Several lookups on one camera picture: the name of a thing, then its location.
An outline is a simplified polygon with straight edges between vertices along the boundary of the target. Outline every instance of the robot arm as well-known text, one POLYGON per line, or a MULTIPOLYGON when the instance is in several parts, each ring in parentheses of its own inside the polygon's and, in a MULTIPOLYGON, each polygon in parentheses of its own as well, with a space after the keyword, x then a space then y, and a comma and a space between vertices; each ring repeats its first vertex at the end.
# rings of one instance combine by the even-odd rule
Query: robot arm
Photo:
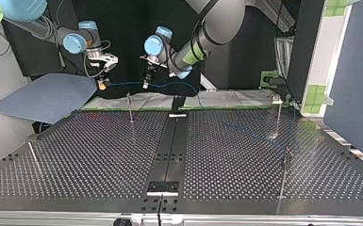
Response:
POLYGON ((245 0, 186 0, 202 18, 195 26, 195 34, 176 52, 170 45, 173 32, 163 26, 150 36, 145 44, 148 67, 144 87, 152 80, 152 65, 169 67, 170 76, 186 78, 192 65, 205 59, 206 54, 219 45, 231 41, 238 33, 245 14, 245 0))
POLYGON ((57 28, 43 16, 47 8, 46 0, 0 0, 0 7, 6 21, 26 30, 34 37, 62 45, 72 54, 86 53, 91 66, 100 71, 89 77, 97 78, 99 89, 106 88, 106 73, 117 65, 118 58, 112 54, 104 54, 98 27, 94 21, 80 22, 76 31, 66 27, 57 28))

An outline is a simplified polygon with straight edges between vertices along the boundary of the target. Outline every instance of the metal rod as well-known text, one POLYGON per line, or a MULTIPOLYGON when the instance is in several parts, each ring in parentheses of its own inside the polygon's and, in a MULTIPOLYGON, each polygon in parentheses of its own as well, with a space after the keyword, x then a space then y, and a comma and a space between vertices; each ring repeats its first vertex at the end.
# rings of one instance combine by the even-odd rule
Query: metal rod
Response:
POLYGON ((130 113, 130 122, 133 123, 134 120, 132 118, 131 96, 130 96, 130 93, 129 92, 127 92, 127 99, 128 99, 128 112, 130 113))

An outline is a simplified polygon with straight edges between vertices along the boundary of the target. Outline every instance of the perforated metal table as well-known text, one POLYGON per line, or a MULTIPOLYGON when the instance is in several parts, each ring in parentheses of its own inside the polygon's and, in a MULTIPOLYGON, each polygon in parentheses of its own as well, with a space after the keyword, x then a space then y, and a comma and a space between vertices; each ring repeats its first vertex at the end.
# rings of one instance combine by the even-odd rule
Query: perforated metal table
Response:
POLYGON ((0 213, 363 217, 363 162, 293 110, 276 117, 76 112, 2 159, 0 213), (148 196, 152 182, 177 195, 148 196))

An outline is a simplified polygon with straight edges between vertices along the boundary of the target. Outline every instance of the gray cloth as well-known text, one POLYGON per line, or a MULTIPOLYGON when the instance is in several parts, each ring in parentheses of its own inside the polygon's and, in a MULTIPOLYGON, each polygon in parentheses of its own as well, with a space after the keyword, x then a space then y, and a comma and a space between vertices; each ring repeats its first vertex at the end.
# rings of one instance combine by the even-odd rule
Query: gray cloth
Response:
MULTIPOLYGON (((221 90, 199 92, 198 96, 188 97, 185 108, 200 108, 199 101, 203 107, 225 107, 225 106, 266 106, 271 104, 270 90, 221 90)), ((167 96, 160 93, 138 93, 131 96, 131 108, 133 110, 142 110, 146 108, 172 108, 173 96, 167 96)), ((96 98, 87 103, 82 109, 99 110, 99 109, 128 109, 127 98, 117 100, 105 100, 96 98)))
POLYGON ((0 113, 56 123, 84 105, 96 91, 88 77, 49 73, 0 101, 0 113))

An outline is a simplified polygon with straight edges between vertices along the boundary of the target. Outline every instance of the black background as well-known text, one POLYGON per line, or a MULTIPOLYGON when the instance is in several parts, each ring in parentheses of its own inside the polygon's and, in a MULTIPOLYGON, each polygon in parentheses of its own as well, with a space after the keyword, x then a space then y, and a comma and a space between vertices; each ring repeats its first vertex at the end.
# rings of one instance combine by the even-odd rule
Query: black background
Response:
MULTIPOLYGON (((110 40, 107 51, 119 58, 119 64, 110 72, 111 83, 141 82, 146 68, 143 44, 155 33, 158 25, 169 27, 173 31, 172 45, 177 50, 190 40, 190 34, 198 15, 184 0, 64 0, 59 17, 61 23, 76 28, 77 21, 94 20, 98 24, 102 40, 110 40)), ((49 9, 53 20, 60 0, 50 0, 49 9)), ((285 0, 289 13, 296 20, 300 0, 285 0)), ((25 76, 42 75, 60 70, 56 46, 36 40, 20 29, 7 29, 10 42, 22 72, 25 76)), ((184 80, 170 78, 162 69, 157 73, 154 84, 186 82, 199 90, 200 73, 206 75, 220 89, 257 89, 261 71, 276 69, 273 39, 274 24, 257 8, 246 8, 245 18, 237 36, 227 45, 213 51, 208 60, 184 80)), ((81 56, 63 55, 82 69, 81 56)), ((69 66, 65 73, 75 73, 69 66)), ((141 85, 109 87, 98 91, 98 95, 107 98, 124 97, 127 92, 143 92, 141 85)), ((194 96, 195 92, 185 85, 171 85, 166 88, 149 91, 170 95, 194 96)))

